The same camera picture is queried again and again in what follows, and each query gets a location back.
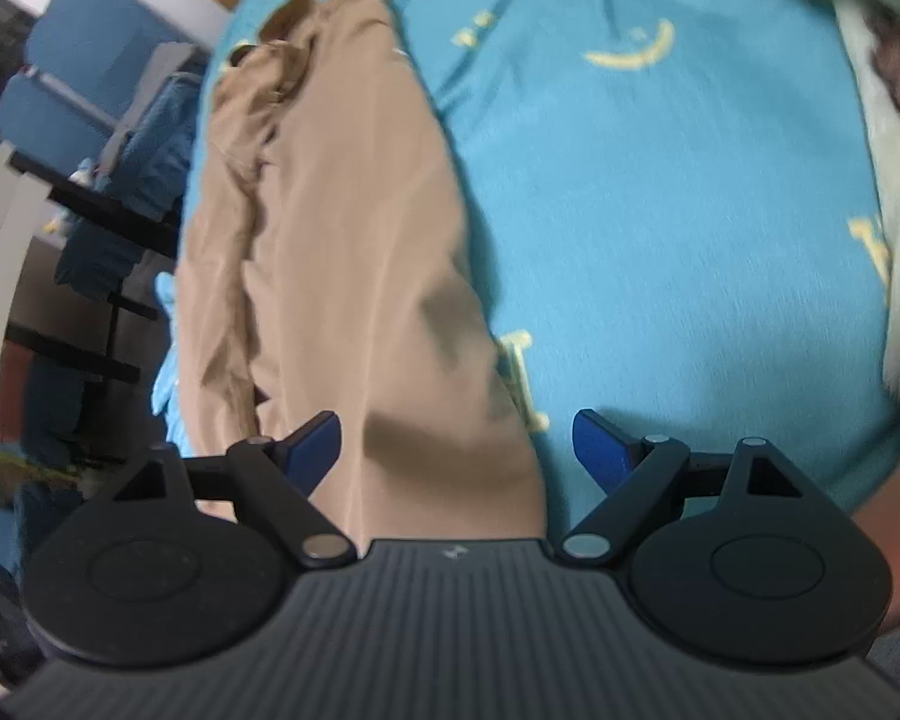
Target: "black circular motor housing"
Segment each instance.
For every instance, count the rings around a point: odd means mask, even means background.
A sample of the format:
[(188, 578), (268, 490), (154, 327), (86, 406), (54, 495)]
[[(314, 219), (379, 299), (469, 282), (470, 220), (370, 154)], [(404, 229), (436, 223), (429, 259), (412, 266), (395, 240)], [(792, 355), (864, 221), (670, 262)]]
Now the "black circular motor housing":
[(802, 475), (789, 474), (786, 494), (759, 494), (753, 463), (790, 467), (772, 447), (741, 445), (712, 511), (636, 548), (629, 587), (641, 610), (685, 645), (737, 664), (822, 663), (869, 646), (890, 599), (883, 556)]
[(128, 490), (157, 479), (163, 495), (98, 495), (26, 564), (31, 626), (60, 655), (122, 668), (192, 661), (255, 630), (283, 590), (282, 559), (259, 533), (201, 514), (185, 480), (159, 479), (185, 476), (182, 466), (137, 470)]

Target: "blue sheet with yellow pattern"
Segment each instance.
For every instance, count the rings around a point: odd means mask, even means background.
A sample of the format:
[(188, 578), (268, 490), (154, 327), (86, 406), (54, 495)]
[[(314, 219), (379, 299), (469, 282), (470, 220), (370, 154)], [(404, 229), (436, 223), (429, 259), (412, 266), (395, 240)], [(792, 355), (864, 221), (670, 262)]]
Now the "blue sheet with yellow pattern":
[[(241, 1), (204, 119), (224, 57), (283, 1)], [(546, 469), (552, 533), (602, 498), (571, 448), (584, 407), (698, 450), (766, 436), (858, 503), (899, 455), (900, 410), (880, 384), (874, 175), (826, 3), (394, 9), (458, 160), (476, 289)], [(185, 217), (203, 158), (200, 141)], [(187, 454), (175, 375), (172, 347), (154, 413)]]

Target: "brown trousers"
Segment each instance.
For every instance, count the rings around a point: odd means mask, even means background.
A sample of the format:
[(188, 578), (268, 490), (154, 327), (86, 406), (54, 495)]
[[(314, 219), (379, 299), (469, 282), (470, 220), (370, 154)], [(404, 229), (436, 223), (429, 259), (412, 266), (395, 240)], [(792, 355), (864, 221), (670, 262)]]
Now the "brown trousers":
[(290, 0), (261, 38), (216, 88), (176, 271), (194, 448), (334, 410), (343, 451), (313, 501), (358, 543), (542, 536), (460, 190), (386, 1)]

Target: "tan garment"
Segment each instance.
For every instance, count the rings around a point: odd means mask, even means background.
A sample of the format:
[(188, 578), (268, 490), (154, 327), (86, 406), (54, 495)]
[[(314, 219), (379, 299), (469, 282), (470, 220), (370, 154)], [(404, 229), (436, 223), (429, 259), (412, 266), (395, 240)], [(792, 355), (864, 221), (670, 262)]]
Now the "tan garment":
[(386, 1), (291, 0), (261, 37), (218, 84), (176, 271), (194, 448), (334, 410), (343, 453), (313, 500), (357, 542), (542, 536), (463, 201)]

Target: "ribbed gray surface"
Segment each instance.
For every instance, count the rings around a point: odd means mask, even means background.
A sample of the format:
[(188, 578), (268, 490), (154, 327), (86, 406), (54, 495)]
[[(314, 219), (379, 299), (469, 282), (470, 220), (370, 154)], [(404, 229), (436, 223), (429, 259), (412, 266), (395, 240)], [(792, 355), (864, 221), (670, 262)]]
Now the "ribbed gray surface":
[(533, 541), (464, 546), (377, 543), (305, 577), (226, 653), (135, 675), (58, 662), (5, 706), (26, 720), (900, 717), (900, 692), (861, 661), (727, 671), (655, 637), (608, 576)]

